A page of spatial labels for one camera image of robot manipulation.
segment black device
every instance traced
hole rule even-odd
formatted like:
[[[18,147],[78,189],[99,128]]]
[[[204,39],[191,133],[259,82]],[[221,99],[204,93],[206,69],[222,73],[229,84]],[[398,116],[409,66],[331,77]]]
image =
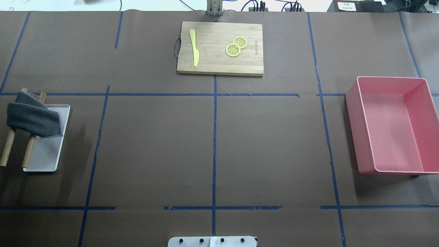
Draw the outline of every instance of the black device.
[[[340,10],[338,3],[353,3],[355,5],[354,11]],[[372,12],[372,13],[384,13],[383,5],[381,2],[370,2],[370,1],[341,1],[333,0],[329,5],[327,12]]]

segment wooden rolling pin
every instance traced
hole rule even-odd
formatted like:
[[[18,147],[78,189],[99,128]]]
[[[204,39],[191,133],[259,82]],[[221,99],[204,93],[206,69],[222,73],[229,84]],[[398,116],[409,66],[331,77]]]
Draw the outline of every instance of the wooden rolling pin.
[[[22,88],[22,91],[27,93],[27,88]],[[6,144],[4,145],[3,154],[0,159],[0,166],[5,167],[7,164],[7,160],[9,159],[9,154],[11,153],[12,143],[15,138],[15,129],[9,129],[9,133],[7,134]]]
[[[41,103],[44,104],[44,102],[46,101],[46,93],[41,92],[40,97],[38,99]],[[29,166],[30,157],[32,156],[33,146],[35,145],[35,138],[36,135],[31,133],[29,136],[28,147],[26,148],[25,158],[23,159],[22,168],[27,168]]]

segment gray towel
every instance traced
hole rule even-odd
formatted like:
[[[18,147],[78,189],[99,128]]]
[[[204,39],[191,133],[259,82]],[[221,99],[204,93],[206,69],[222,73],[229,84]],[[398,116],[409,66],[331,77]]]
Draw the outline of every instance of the gray towel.
[[[59,114],[47,109],[33,94],[20,91],[14,103],[7,105],[6,125],[43,138],[62,136]]]

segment pink storage box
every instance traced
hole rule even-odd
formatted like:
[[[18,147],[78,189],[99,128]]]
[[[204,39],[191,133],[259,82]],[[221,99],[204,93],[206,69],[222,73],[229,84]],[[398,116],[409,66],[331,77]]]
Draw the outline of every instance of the pink storage box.
[[[439,118],[427,80],[359,76],[346,102],[361,174],[439,173]]]

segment metal bracket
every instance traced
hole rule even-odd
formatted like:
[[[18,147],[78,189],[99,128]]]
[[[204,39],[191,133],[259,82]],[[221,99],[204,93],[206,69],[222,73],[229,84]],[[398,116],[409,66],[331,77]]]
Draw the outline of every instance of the metal bracket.
[[[221,16],[223,13],[223,0],[207,0],[207,15]]]
[[[172,237],[168,247],[258,247],[257,239],[252,236]]]

